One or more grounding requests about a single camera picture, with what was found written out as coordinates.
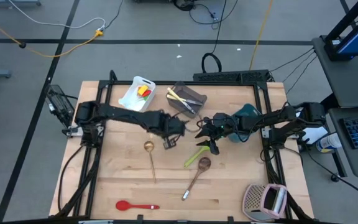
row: black cable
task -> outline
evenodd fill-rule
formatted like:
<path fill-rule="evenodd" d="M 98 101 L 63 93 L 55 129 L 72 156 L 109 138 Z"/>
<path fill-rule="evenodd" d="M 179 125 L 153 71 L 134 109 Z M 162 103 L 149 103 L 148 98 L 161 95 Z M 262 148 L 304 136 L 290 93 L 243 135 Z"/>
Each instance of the black cable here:
<path fill-rule="evenodd" d="M 75 99 L 75 100 L 78 100 L 78 97 L 75 97 L 75 96 L 70 96 L 70 95 L 64 95 L 64 94 L 61 94 L 62 96 L 65 96 L 67 98 L 71 98 L 71 99 Z"/>
<path fill-rule="evenodd" d="M 295 83 L 291 86 L 291 88 L 288 90 L 288 92 L 286 92 L 285 94 L 288 94 L 292 88 L 296 85 L 296 83 L 299 81 L 299 79 L 302 77 L 302 75 L 305 73 L 306 69 L 308 69 L 308 66 L 316 59 L 317 55 L 314 56 L 313 59 L 311 59 L 311 61 L 306 65 L 305 69 L 303 69 L 301 75 L 296 79 Z"/>
<path fill-rule="evenodd" d="M 288 150 L 288 151 L 291 151 L 291 152 L 297 154 L 297 155 L 299 156 L 299 158 L 301 159 L 301 163 L 302 163 L 302 167 L 303 167 L 303 158 L 302 158 L 302 156 L 301 156 L 301 154 L 300 154 L 299 152 L 296 152 L 295 150 L 289 149 L 289 148 L 287 148 L 287 147 L 284 147 L 283 149 L 286 149 L 286 150 Z"/>
<path fill-rule="evenodd" d="M 66 164 L 63 166 L 62 173 L 60 174 L 59 189 L 58 189 L 58 193 L 57 193 L 57 208 L 58 208 L 59 212 L 61 212 L 61 210 L 62 210 L 62 207 L 60 206 L 60 202 L 61 202 L 61 197 L 62 197 L 63 175 L 65 174 L 66 168 L 67 168 L 68 164 L 70 163 L 70 161 L 81 151 L 82 148 L 83 148 L 83 146 L 80 146 L 80 148 L 78 148 L 73 153 L 73 155 L 70 156 L 70 158 L 67 160 Z"/>
<path fill-rule="evenodd" d="M 200 114 L 198 114 L 198 118 L 200 119 L 200 120 L 198 120 L 198 121 L 201 121 L 201 125 L 203 125 L 203 117 L 200 115 Z M 198 131 L 200 131 L 201 130 L 201 127 L 199 127 L 198 125 L 197 125 L 197 127 L 198 127 L 198 129 L 197 130 L 190 130 L 190 129 L 188 129 L 187 127 L 186 127 L 186 131 L 188 131 L 188 132 L 190 132 L 190 133 L 197 133 Z"/>
<path fill-rule="evenodd" d="M 221 16 L 221 17 L 223 17 L 223 14 L 224 14 L 224 9 L 226 8 L 226 3 L 227 3 L 227 0 L 224 0 L 224 5 L 223 5 L 223 9 L 222 9 L 222 16 Z M 221 27 L 222 27 L 222 20 L 221 20 L 221 21 L 219 21 L 218 34 L 216 35 L 216 40 L 215 40 L 214 50 L 211 52 L 211 54 L 214 54 L 215 49 L 216 49 L 216 46 L 217 46 L 217 44 L 218 44 L 219 33 L 221 32 Z"/>
<path fill-rule="evenodd" d="M 189 11 L 189 15 L 190 15 L 190 18 L 191 18 L 194 22 L 196 22 L 196 23 L 198 23 L 198 24 L 202 24 L 202 25 L 220 24 L 221 22 L 223 22 L 224 20 L 226 20 L 226 19 L 231 15 L 231 13 L 233 12 L 234 8 L 236 7 L 238 1 L 239 1 L 239 0 L 236 0 L 236 3 L 234 3 L 233 8 L 230 10 L 229 14 L 228 14 L 225 18 L 223 18 L 223 14 L 222 14 L 222 16 L 221 16 L 222 19 L 219 20 L 219 21 L 217 21 L 217 22 L 198 22 L 198 21 L 196 21 L 196 20 L 194 19 L 194 17 L 191 15 L 191 10 Z M 205 6 L 205 5 L 203 5 L 203 4 L 195 4 L 195 5 L 193 6 L 192 10 L 196 9 L 195 6 L 203 6 L 203 7 L 205 7 L 205 8 L 208 10 L 209 15 L 210 15 L 213 19 L 215 18 L 215 15 L 211 12 L 211 10 L 209 10 L 209 8 L 208 8 L 207 6 Z"/>
<path fill-rule="evenodd" d="M 104 130 L 100 131 L 97 138 L 99 138 L 99 137 L 102 135 L 103 132 L 104 132 Z M 58 197 L 57 197 L 57 207 L 58 207 L 58 210 L 59 210 L 59 212 L 58 212 L 59 215 L 60 215 L 61 213 L 69 212 L 69 211 L 64 211 L 64 212 L 63 212 L 63 211 L 62 211 L 62 208 L 61 208 L 61 206 L 60 206 L 61 195 L 62 195 L 62 185 L 63 185 L 63 175 L 64 175 L 64 173 L 65 173 L 65 171 L 66 171 L 66 168 L 67 168 L 68 164 L 70 163 L 70 161 L 81 151 L 82 148 L 83 148 L 83 146 L 80 146 L 80 148 L 78 148 L 77 151 L 75 151 L 75 152 L 73 153 L 73 155 L 70 156 L 70 158 L 67 160 L 66 164 L 65 164 L 64 167 L 63 167 L 62 173 L 60 174 Z M 88 179 L 88 178 L 93 178 L 93 176 L 95 175 L 94 169 L 96 168 L 95 165 L 96 165 L 96 161 L 97 161 L 98 159 L 100 159 L 100 157 L 97 157 L 97 156 L 95 155 L 95 157 L 94 157 L 94 159 L 93 159 L 93 164 L 92 164 L 92 166 L 91 166 L 91 169 L 90 169 L 89 172 L 88 172 L 88 175 L 86 176 L 86 179 Z M 84 188 L 86 187 L 86 185 L 88 185 L 88 184 L 85 185 L 85 183 L 86 183 L 86 181 L 84 180 L 84 182 L 83 182 L 80 186 L 78 186 L 77 191 L 75 192 L 75 194 L 82 194 L 82 192 L 79 192 L 78 190 L 79 190 L 80 188 L 83 188 L 83 189 L 84 189 Z M 70 207 L 70 208 L 72 208 L 72 207 L 74 206 L 74 204 L 77 202 L 78 198 L 76 198 L 76 199 L 74 199 L 74 200 L 72 200 L 72 199 L 73 199 L 73 198 L 71 198 L 70 201 L 67 202 L 64 207 Z"/>
<path fill-rule="evenodd" d="M 178 137 L 176 139 L 173 139 L 173 142 L 176 143 L 180 139 L 180 134 L 178 134 Z"/>
<path fill-rule="evenodd" d="M 195 4 L 195 5 L 193 6 L 193 9 L 196 9 L 197 6 L 203 6 L 203 7 L 208 11 L 209 16 L 211 16 L 211 18 L 212 18 L 214 21 L 215 21 L 215 19 L 217 19 L 216 16 L 214 15 L 214 13 L 211 12 L 211 10 L 209 10 L 209 8 L 208 8 L 207 6 L 205 6 L 204 4 Z M 191 18 L 194 22 L 196 22 L 196 23 L 198 23 L 198 24 L 201 24 L 200 22 L 196 21 L 196 20 L 193 18 L 193 16 L 191 15 L 191 11 L 189 11 L 189 14 L 190 14 L 190 18 Z M 214 23 L 212 23 L 212 24 L 211 24 L 211 28 L 212 28 L 213 30 L 215 30 L 215 29 L 219 28 L 219 25 L 218 25 L 218 26 L 214 26 Z"/>
<path fill-rule="evenodd" d="M 288 65 L 289 63 L 292 63 L 292 62 L 298 60 L 298 59 L 301 58 L 302 56 L 304 56 L 304 55 L 306 55 L 307 53 L 309 53 L 311 50 L 313 50 L 313 48 L 310 48 L 307 52 L 301 54 L 299 57 L 297 57 L 297 58 L 295 58 L 295 59 L 293 59 L 293 60 L 291 60 L 291 61 L 289 61 L 289 62 L 287 62 L 287 63 L 284 63 L 283 65 L 280 65 L 280 66 L 278 66 L 277 68 L 274 68 L 273 70 L 271 70 L 271 72 L 274 72 L 274 71 L 276 71 L 277 69 L 282 68 L 282 67 Z"/>
<path fill-rule="evenodd" d="M 120 3 L 120 5 L 119 5 L 119 7 L 118 7 L 118 11 L 117 11 L 117 14 L 116 14 L 116 16 L 109 22 L 109 24 L 104 28 L 105 30 L 107 29 L 107 28 L 109 28 L 109 26 L 112 24 L 112 22 L 114 22 L 116 19 L 117 19 L 117 17 L 118 17 L 118 15 L 119 15 L 119 11 L 121 10 L 121 6 L 122 6 L 122 3 L 124 2 L 124 0 L 121 0 L 121 3 Z"/>
<path fill-rule="evenodd" d="M 260 157 L 260 160 L 261 161 L 264 161 L 264 162 L 270 162 L 272 159 L 274 159 L 274 157 L 276 156 L 276 150 L 274 149 L 274 151 L 273 151 L 273 155 L 271 156 L 271 157 L 269 157 L 268 159 L 263 159 L 262 158 L 262 153 L 265 151 L 265 149 L 262 149 L 261 151 L 260 151 L 260 154 L 259 154 L 259 157 Z"/>
<path fill-rule="evenodd" d="M 296 66 L 295 69 L 292 70 L 292 72 L 291 72 L 289 75 L 287 75 L 287 77 L 285 77 L 282 82 L 285 82 L 285 80 L 287 80 L 287 78 L 289 78 L 289 77 L 303 64 L 303 62 L 307 61 L 307 60 L 310 58 L 310 56 L 312 56 L 313 54 L 314 54 L 314 52 L 312 52 L 311 54 L 309 54 L 309 56 L 308 56 L 306 59 L 304 59 L 301 63 L 299 63 L 299 65 Z"/>
<path fill-rule="evenodd" d="M 83 183 L 78 186 L 77 190 L 74 192 L 73 196 L 71 196 L 71 199 L 65 204 L 65 206 L 62 208 L 61 212 L 58 212 L 55 216 L 56 217 L 67 217 L 71 209 L 74 207 L 74 204 L 77 203 L 78 199 L 82 196 L 82 193 L 84 192 L 86 186 L 91 182 L 91 179 L 94 178 L 96 175 L 96 170 L 98 168 L 98 164 L 100 162 L 100 147 L 96 148 L 96 154 L 93 159 L 93 163 L 91 168 L 88 171 L 88 174 L 86 175 Z"/>
<path fill-rule="evenodd" d="M 276 82 L 276 80 L 274 79 L 274 76 L 273 76 L 273 73 L 271 71 L 268 71 L 268 73 L 270 74 L 271 76 L 271 80 L 267 80 L 268 82 Z"/>
<path fill-rule="evenodd" d="M 358 191 L 358 188 L 349 183 L 348 181 L 342 179 L 341 177 L 339 177 L 337 174 L 335 174 L 334 172 L 330 171 L 329 169 L 327 169 L 325 166 L 321 165 L 319 162 L 317 162 L 310 154 L 309 150 L 306 149 L 306 151 L 308 152 L 309 156 L 310 156 L 310 159 L 313 160 L 315 163 L 317 163 L 317 165 L 319 165 L 321 168 L 323 168 L 324 170 L 326 170 L 327 172 L 329 172 L 330 174 L 336 176 L 340 181 L 344 182 L 345 184 L 349 185 L 350 187 L 352 187 L 354 190 Z"/>

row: red object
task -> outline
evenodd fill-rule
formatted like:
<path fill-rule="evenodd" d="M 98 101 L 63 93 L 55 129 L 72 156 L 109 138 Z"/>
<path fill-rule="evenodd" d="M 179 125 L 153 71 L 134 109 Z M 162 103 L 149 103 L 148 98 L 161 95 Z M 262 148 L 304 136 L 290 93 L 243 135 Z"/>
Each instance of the red object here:
<path fill-rule="evenodd" d="M 152 92 L 151 90 L 146 90 L 142 96 L 143 97 L 149 96 L 151 92 Z"/>
<path fill-rule="evenodd" d="M 122 200 L 117 202 L 116 208 L 120 211 L 125 211 L 130 208 L 159 209 L 160 207 L 158 205 L 131 205 L 129 202 Z"/>

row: white cable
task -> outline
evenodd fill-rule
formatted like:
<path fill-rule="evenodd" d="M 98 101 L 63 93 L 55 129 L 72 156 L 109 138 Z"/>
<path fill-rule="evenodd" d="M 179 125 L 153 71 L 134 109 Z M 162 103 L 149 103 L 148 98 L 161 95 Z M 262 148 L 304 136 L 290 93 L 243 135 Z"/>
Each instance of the white cable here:
<path fill-rule="evenodd" d="M 42 24 L 42 25 L 50 25 L 50 26 L 63 26 L 63 27 L 68 27 L 71 29 L 79 29 L 82 28 L 86 25 L 88 25 L 90 22 L 95 21 L 96 19 L 100 19 L 103 21 L 103 25 L 99 28 L 99 30 L 104 30 L 104 27 L 106 26 L 106 21 L 103 18 L 97 17 L 97 18 L 93 18 L 90 21 L 84 23 L 83 25 L 79 26 L 79 27 L 72 27 L 72 26 L 67 26 L 65 24 L 52 24 L 52 23 L 48 23 L 48 22 L 39 22 L 36 21 L 35 19 L 31 18 L 30 16 L 28 16 L 25 12 L 23 12 L 21 9 L 19 9 L 19 7 L 17 7 L 11 0 L 8 0 L 17 10 L 19 10 L 19 12 L 21 12 L 23 15 L 25 15 L 27 18 L 29 18 L 31 21 L 38 23 L 38 24 Z"/>

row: wooden table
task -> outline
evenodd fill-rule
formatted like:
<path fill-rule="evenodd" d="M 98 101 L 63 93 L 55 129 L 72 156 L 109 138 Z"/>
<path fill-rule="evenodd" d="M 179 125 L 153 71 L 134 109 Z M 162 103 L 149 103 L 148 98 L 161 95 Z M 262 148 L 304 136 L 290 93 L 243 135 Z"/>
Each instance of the wooden table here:
<path fill-rule="evenodd" d="M 97 87 L 98 82 L 83 82 L 78 102 L 94 100 Z M 120 106 L 118 99 L 124 96 L 128 87 L 128 85 L 114 85 L 110 104 Z M 246 103 L 255 105 L 254 91 L 250 86 L 190 86 L 190 88 L 208 96 L 204 108 L 200 111 L 202 116 L 212 118 L 217 112 L 233 114 Z M 170 114 L 177 113 L 165 99 L 167 86 L 157 86 L 156 91 L 148 110 L 164 109 Z M 264 107 L 262 91 L 260 93 L 262 107 Z M 268 83 L 268 93 L 272 110 L 280 109 L 286 101 L 283 84 Z M 196 129 L 195 120 L 190 121 L 188 128 Z M 108 121 L 91 218 L 134 220 L 138 214 L 143 214 L 145 220 L 224 221 L 228 216 L 233 216 L 235 221 L 249 220 L 241 212 L 246 187 L 251 183 L 268 183 L 265 164 L 259 157 L 262 150 L 260 134 L 253 134 L 246 143 L 233 143 L 228 138 L 220 139 L 217 142 L 221 152 L 218 156 L 204 152 L 202 156 L 209 157 L 212 166 L 210 170 L 200 175 L 190 196 L 183 202 L 181 197 L 196 174 L 198 160 L 187 169 L 183 168 L 183 163 L 199 149 L 196 143 L 206 139 L 195 139 L 195 135 L 186 132 L 185 136 L 177 142 L 176 147 L 165 150 L 162 139 L 157 136 L 150 137 L 150 134 L 142 128 L 133 124 Z M 150 138 L 155 144 L 152 156 L 157 176 L 156 184 L 152 178 L 149 155 L 143 148 L 144 142 Z M 79 145 L 80 138 L 68 140 L 62 167 Z M 295 151 L 298 150 L 294 140 L 289 139 L 285 145 Z M 63 205 L 78 186 L 84 151 L 83 149 L 70 162 L 63 177 Z M 300 157 L 284 150 L 281 151 L 281 155 L 288 190 L 305 213 L 312 217 L 313 212 Z M 58 185 L 50 209 L 51 215 L 58 212 L 57 190 Z M 80 214 L 85 212 L 87 196 L 85 190 Z M 128 200 L 134 204 L 152 203 L 160 205 L 161 209 L 130 209 L 121 212 L 115 208 L 119 200 Z"/>

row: yellow cable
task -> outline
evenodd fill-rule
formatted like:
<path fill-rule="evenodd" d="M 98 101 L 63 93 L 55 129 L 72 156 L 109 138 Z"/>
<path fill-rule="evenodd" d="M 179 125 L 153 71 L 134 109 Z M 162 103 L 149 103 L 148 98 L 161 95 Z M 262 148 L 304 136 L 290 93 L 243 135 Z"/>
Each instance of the yellow cable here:
<path fill-rule="evenodd" d="M 265 28 L 265 24 L 266 24 L 266 21 L 267 21 L 267 18 L 270 14 L 270 9 L 272 8 L 272 5 L 273 5 L 273 0 L 270 0 L 270 3 L 268 5 L 268 9 L 265 13 L 265 19 L 264 19 L 264 22 L 262 23 L 262 27 L 260 28 L 260 31 L 259 31 L 259 35 L 258 35 L 258 39 L 256 40 L 256 44 L 255 44 L 255 48 L 254 48 L 254 53 L 252 53 L 252 58 L 251 58 L 251 63 L 249 65 L 249 70 L 251 70 L 252 68 L 252 63 L 254 62 L 254 57 L 255 57 L 255 53 L 256 53 L 256 49 L 258 48 L 258 44 L 259 44 L 259 40 L 260 38 L 262 37 L 262 33 L 264 31 L 264 28 Z"/>
<path fill-rule="evenodd" d="M 0 31 L 1 31 L 5 36 L 7 36 L 7 37 L 10 38 L 11 40 L 13 40 L 13 42 L 15 42 L 15 43 L 17 43 L 17 44 L 19 44 L 19 45 L 22 45 L 22 43 L 20 43 L 18 40 L 16 40 L 16 39 L 13 38 L 12 36 L 10 36 L 10 35 L 9 35 L 7 32 L 5 32 L 3 29 L 0 28 Z M 81 47 L 81 46 L 83 46 L 83 45 L 85 45 L 85 44 L 90 43 L 92 40 L 96 39 L 97 37 L 100 37 L 101 35 L 103 35 L 103 32 L 100 31 L 100 30 L 96 30 L 95 35 L 94 35 L 92 38 L 90 38 L 90 40 L 87 40 L 86 42 L 83 42 L 82 44 L 78 44 L 78 45 L 74 46 L 72 49 L 70 49 L 70 50 L 68 50 L 68 51 L 66 51 L 66 52 L 64 52 L 64 53 L 62 53 L 62 54 L 60 54 L 60 55 L 44 55 L 43 53 L 40 53 L 40 52 L 38 52 L 38 51 L 36 51 L 36 50 L 34 50 L 34 49 L 32 49 L 32 48 L 26 47 L 26 49 L 29 50 L 29 51 L 31 51 L 31 52 L 33 52 L 33 53 L 35 53 L 35 54 L 37 54 L 37 55 L 43 56 L 43 57 L 55 58 L 55 57 L 60 57 L 60 56 L 69 54 L 70 52 L 72 52 L 72 51 L 75 50 L 76 48 Z"/>

